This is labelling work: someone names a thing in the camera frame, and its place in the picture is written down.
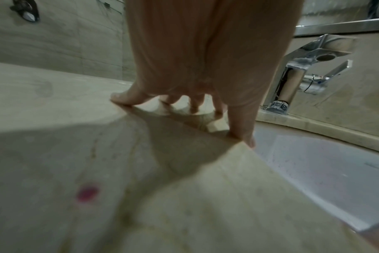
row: finger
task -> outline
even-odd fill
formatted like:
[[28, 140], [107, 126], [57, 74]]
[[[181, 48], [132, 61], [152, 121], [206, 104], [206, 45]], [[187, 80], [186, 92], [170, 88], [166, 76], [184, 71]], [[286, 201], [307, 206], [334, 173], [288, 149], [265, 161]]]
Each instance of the finger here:
[[227, 114], [231, 135], [243, 140], [251, 148], [255, 146], [252, 135], [258, 109], [258, 103], [228, 107]]
[[221, 98], [219, 97], [219, 95], [213, 95], [212, 96], [212, 101], [213, 101], [213, 106], [214, 106], [214, 110], [217, 112], [217, 113], [220, 113], [220, 114], [223, 114], [227, 111], [227, 105], [225, 105], [223, 103], [223, 101], [221, 100]]
[[174, 104], [178, 100], [180, 100], [181, 95], [160, 95], [159, 100], [166, 104]]
[[117, 104], [122, 105], [139, 105], [147, 102], [152, 99], [154, 96], [148, 95], [143, 92], [137, 83], [133, 83], [133, 85], [125, 92], [122, 93], [112, 93], [110, 96], [110, 100]]
[[191, 107], [200, 107], [205, 101], [205, 94], [189, 96], [189, 104]]

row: metal ledge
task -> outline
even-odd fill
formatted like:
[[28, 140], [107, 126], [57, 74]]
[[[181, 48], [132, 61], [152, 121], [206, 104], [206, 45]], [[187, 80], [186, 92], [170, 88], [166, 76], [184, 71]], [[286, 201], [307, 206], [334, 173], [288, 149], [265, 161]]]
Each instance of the metal ledge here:
[[379, 31], [379, 18], [327, 25], [297, 26], [294, 37]]

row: wall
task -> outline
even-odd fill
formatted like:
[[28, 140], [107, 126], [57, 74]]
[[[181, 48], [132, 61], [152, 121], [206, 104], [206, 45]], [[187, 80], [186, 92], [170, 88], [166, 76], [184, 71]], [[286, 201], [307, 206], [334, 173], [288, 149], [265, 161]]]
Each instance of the wall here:
[[[331, 80], [319, 95], [297, 92], [289, 113], [379, 136], [379, 33], [357, 34], [356, 52], [312, 66], [309, 73], [325, 74], [347, 59], [350, 70]], [[293, 39], [287, 53], [314, 38]]]
[[0, 62], [134, 80], [122, 14], [96, 0], [36, 0], [41, 21], [30, 23], [11, 2], [0, 0]]

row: hand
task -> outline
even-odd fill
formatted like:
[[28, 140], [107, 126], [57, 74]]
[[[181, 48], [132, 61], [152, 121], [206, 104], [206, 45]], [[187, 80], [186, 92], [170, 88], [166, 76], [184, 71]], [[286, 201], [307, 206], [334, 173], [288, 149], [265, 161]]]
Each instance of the hand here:
[[137, 68], [132, 87], [111, 100], [173, 104], [205, 94], [228, 110], [230, 132], [254, 146], [256, 115], [300, 16], [302, 0], [126, 0]]

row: sink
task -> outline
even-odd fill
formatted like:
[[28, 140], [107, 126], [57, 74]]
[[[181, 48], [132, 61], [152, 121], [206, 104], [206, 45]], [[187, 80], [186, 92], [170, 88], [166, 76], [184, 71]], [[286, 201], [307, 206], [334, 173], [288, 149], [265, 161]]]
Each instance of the sink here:
[[379, 223], [379, 153], [328, 137], [257, 122], [255, 152], [355, 231]]

